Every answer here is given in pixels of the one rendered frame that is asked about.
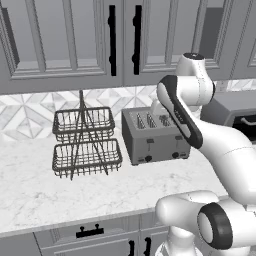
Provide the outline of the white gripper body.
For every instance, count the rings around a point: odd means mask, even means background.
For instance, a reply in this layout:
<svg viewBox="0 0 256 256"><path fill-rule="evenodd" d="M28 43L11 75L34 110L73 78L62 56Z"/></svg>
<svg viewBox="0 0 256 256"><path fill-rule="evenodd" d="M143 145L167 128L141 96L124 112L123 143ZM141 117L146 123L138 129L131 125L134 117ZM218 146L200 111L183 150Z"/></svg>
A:
<svg viewBox="0 0 256 256"><path fill-rule="evenodd" d="M160 116L166 114L166 109L163 107L158 99L155 99L151 104L151 112L153 115Z"/></svg>

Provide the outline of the grey four-slot toaster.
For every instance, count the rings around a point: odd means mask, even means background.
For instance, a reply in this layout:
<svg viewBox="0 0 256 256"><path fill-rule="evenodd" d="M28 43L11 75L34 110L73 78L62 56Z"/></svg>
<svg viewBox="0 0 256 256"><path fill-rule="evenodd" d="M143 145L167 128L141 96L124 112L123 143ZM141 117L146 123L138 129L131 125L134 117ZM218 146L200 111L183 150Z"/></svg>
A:
<svg viewBox="0 0 256 256"><path fill-rule="evenodd" d="M121 111L122 136L132 165L187 159L190 145L167 114L153 115L149 107Z"/></svg>

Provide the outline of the grey drawer front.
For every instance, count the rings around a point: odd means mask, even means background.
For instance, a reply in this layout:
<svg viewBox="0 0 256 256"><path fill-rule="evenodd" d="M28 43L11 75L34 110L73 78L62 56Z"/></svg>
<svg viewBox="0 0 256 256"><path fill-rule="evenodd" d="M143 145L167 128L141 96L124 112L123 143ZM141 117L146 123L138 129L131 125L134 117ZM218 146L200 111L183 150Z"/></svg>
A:
<svg viewBox="0 0 256 256"><path fill-rule="evenodd" d="M95 228L98 224L100 228L104 229L103 234L76 238L76 233L80 231L80 227L84 226L86 230ZM139 229L139 216L123 216L114 219L97 220L89 223L79 223L76 225L69 225L66 227L53 228L49 230L39 231L35 233L37 242L41 248L60 245L81 239L92 239L97 237L104 237L112 234L122 234L126 232L137 231Z"/></svg>
<svg viewBox="0 0 256 256"><path fill-rule="evenodd" d="M154 211L142 213L139 217L139 229L143 232L167 231L168 228L160 223Z"/></svg>

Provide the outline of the grey base cupboard door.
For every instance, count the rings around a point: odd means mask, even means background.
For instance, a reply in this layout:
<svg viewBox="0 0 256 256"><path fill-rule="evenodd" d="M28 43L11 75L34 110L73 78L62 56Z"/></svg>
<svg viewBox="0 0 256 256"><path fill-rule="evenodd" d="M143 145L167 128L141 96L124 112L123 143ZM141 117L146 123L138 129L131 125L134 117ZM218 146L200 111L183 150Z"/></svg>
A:
<svg viewBox="0 0 256 256"><path fill-rule="evenodd" d="M0 238L0 256L41 256L32 233Z"/></svg>
<svg viewBox="0 0 256 256"><path fill-rule="evenodd" d="M138 244L138 232L128 232L123 234L112 234L96 239L81 239L80 241L55 245L42 248L43 256L128 256L130 251L129 241Z"/></svg>
<svg viewBox="0 0 256 256"><path fill-rule="evenodd" d="M151 250L150 256L155 256L156 250L158 247L166 240L168 234L167 231L157 231L153 233L140 231L140 239L139 239L139 253L138 256L144 256L144 251L146 247L145 238L151 238Z"/></svg>

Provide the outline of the grey wall cupboard door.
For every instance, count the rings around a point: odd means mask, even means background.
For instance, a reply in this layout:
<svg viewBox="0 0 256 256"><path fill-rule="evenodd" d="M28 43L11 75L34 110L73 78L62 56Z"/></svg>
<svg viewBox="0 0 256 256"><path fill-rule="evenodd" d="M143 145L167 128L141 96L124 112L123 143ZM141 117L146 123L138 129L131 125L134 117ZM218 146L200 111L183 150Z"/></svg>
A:
<svg viewBox="0 0 256 256"><path fill-rule="evenodd" d="M116 15L110 71L109 5ZM119 87L123 0L0 0L0 95Z"/></svg>
<svg viewBox="0 0 256 256"><path fill-rule="evenodd" d="M240 0L246 8L230 78L256 78L256 0Z"/></svg>
<svg viewBox="0 0 256 256"><path fill-rule="evenodd" d="M135 75L133 18L142 6L140 72ZM230 77L228 26L234 0L124 0L124 83L154 85L182 54L199 53L212 80Z"/></svg>

